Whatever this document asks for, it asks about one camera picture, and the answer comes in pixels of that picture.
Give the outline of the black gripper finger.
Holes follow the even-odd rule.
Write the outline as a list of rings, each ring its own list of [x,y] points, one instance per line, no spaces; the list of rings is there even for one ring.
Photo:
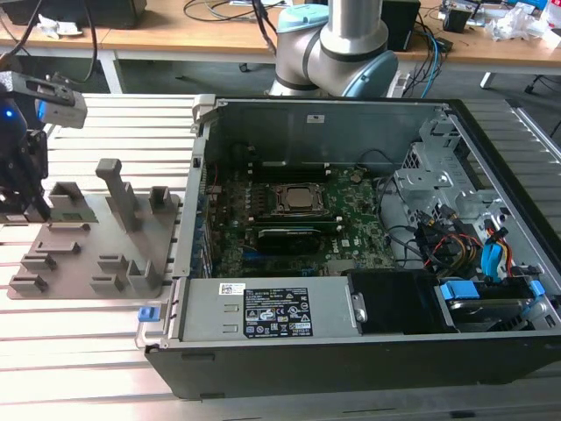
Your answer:
[[[24,187],[22,188],[22,195],[25,198],[27,206],[33,207],[40,215],[43,222],[50,219],[51,210],[44,199],[44,189],[41,181],[26,179],[24,181]]]

